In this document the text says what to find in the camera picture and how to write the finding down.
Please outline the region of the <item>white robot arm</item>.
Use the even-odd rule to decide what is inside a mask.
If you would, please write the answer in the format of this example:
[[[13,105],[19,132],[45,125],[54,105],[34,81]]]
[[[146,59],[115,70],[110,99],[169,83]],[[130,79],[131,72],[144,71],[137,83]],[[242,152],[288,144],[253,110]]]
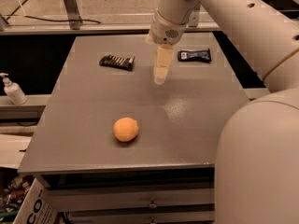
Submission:
[[[299,224],[299,34],[262,0],[160,0],[157,44],[182,38],[203,7],[263,85],[224,126],[215,160],[215,224]]]

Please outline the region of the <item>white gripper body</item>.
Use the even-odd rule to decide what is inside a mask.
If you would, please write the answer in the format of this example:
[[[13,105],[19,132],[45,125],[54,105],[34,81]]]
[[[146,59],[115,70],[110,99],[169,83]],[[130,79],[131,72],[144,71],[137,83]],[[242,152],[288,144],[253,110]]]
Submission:
[[[164,19],[158,11],[154,13],[149,33],[156,44],[175,45],[186,29],[185,24],[175,24]]]

